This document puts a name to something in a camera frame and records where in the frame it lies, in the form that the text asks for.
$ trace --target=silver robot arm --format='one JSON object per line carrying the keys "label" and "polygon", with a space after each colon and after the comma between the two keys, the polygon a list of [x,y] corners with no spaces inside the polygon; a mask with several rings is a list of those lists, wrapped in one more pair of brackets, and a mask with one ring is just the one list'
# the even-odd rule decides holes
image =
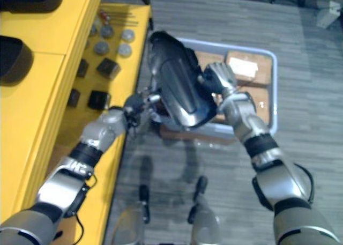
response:
{"label": "silver robot arm", "polygon": [[94,167],[116,137],[139,122],[144,101],[129,97],[124,108],[113,107],[83,130],[80,142],[58,163],[38,191],[35,204],[0,225],[1,245],[48,245],[62,218],[74,216],[90,189]]}
{"label": "silver robot arm", "polygon": [[274,211],[276,244],[340,244],[330,224],[310,205],[311,188],[301,170],[284,156],[269,128],[256,115],[250,95],[236,90],[231,68],[210,64],[204,72],[206,79],[222,94],[219,110],[251,158],[256,171],[252,184],[259,201]]}

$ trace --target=gray floor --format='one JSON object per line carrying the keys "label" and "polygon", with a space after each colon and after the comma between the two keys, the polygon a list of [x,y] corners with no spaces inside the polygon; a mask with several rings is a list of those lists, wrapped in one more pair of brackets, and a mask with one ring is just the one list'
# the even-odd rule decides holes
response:
{"label": "gray floor", "polygon": [[[137,3],[138,0],[103,0]],[[289,157],[316,181],[315,206],[343,240],[343,33],[315,27],[315,11],[241,0],[152,0],[155,29],[206,41],[273,51],[279,60],[279,130]],[[139,87],[148,82],[144,58]],[[244,148],[161,140],[145,121],[128,137],[109,218],[115,221],[137,199],[139,183],[151,186],[146,244],[188,243],[186,224],[197,176],[210,180],[209,204],[222,223],[223,244],[274,244],[273,213],[260,206]]]}

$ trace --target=black cable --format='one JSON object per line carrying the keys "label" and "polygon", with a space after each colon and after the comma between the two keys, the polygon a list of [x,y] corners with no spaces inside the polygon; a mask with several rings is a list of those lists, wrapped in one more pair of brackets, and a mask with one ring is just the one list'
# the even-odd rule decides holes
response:
{"label": "black cable", "polygon": [[310,204],[312,204],[313,203],[313,200],[315,199],[315,182],[314,182],[314,180],[313,180],[313,176],[312,176],[312,174],[305,168],[305,167],[303,167],[303,166],[301,166],[301,165],[298,165],[298,164],[296,164],[296,163],[294,163],[296,166],[298,166],[298,168],[300,168],[300,169],[302,169],[306,174],[307,174],[307,176],[309,177],[309,179],[310,179],[310,183],[311,183],[311,192],[310,192],[310,196],[309,196],[309,199],[308,199],[308,202],[310,203]]}
{"label": "black cable", "polygon": [[[95,174],[93,174],[93,177],[94,177],[94,183],[93,185],[90,186],[90,189],[94,188],[94,186],[97,184],[98,182],[98,178],[96,178]],[[84,232],[85,232],[85,228],[84,228],[84,225],[82,224],[79,216],[77,214],[75,214],[75,217],[76,217],[76,221],[77,223],[79,224],[80,228],[81,228],[81,235],[80,237],[78,238],[78,240],[76,242],[74,242],[72,245],[76,245],[77,243],[80,242],[80,240],[82,239],[82,237],[84,236]]]}
{"label": "black cable", "polygon": [[95,181],[94,181],[93,185],[90,186],[90,189],[94,188],[94,186],[95,186],[95,185],[97,184],[97,182],[98,182],[98,178],[96,178],[95,174],[93,174],[93,177],[94,177]]}
{"label": "black cable", "polygon": [[81,223],[81,221],[80,221],[80,219],[79,219],[79,216],[76,214],[75,217],[76,217],[77,223],[78,223],[79,226],[81,227],[81,235],[80,235],[80,237],[78,238],[78,240],[77,240],[76,242],[74,242],[72,245],[76,245],[77,243],[80,242],[80,240],[81,240],[82,237],[84,236],[84,231],[85,231],[84,226],[83,226],[83,224]]}

